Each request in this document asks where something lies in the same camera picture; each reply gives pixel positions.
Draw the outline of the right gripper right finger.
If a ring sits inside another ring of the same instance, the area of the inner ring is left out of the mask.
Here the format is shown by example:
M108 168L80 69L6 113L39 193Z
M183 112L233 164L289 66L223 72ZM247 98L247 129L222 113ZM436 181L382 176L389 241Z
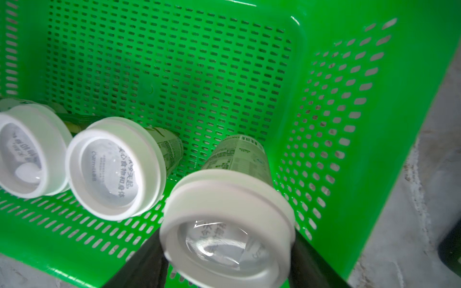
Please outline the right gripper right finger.
M288 280L291 288L350 288L300 232L295 233Z

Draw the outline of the green plastic basket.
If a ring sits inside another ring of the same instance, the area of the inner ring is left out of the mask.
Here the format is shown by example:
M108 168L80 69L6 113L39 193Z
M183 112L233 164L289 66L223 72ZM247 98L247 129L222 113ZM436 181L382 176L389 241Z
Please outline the green plastic basket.
M167 190L255 138L348 278L460 38L459 1L2 1L1 95L178 133Z

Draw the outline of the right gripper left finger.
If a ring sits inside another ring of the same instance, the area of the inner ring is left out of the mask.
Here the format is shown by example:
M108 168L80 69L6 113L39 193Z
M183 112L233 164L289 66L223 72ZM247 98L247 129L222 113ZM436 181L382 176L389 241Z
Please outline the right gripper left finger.
M103 288L164 288L168 266L156 230Z

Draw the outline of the yogurt cup white lid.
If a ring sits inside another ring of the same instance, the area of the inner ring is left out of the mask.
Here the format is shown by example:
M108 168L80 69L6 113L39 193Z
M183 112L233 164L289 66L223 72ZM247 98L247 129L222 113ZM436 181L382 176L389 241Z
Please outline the yogurt cup white lid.
M65 168L75 198L87 211L120 221L155 207L183 153L181 139L169 130L109 117L75 135Z
M65 158L72 139L64 121L44 105L2 111L1 188L25 199L67 191Z
M160 228L164 256L202 288L279 288L288 278L295 214L250 136L223 139L172 189Z

